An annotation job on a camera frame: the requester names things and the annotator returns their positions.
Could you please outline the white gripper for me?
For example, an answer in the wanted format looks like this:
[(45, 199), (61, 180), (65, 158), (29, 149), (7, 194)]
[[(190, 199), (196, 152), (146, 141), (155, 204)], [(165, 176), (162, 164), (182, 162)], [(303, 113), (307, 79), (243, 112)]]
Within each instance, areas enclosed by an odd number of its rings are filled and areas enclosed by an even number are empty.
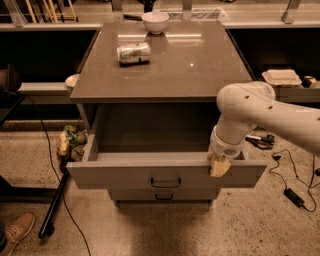
[(216, 125), (210, 136), (207, 159), (211, 160), (211, 177), (223, 176), (231, 166), (229, 160), (240, 155), (244, 148), (245, 130)]

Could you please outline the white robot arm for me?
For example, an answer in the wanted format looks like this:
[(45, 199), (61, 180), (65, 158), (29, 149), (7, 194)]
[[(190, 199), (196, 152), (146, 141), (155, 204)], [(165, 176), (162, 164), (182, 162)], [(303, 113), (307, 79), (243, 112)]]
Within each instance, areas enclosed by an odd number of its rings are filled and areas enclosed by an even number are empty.
[(228, 171), (246, 136), (257, 127), (320, 156), (319, 109), (280, 102), (271, 85), (258, 81), (223, 87), (216, 103), (220, 118), (212, 130), (207, 154), (212, 177)]

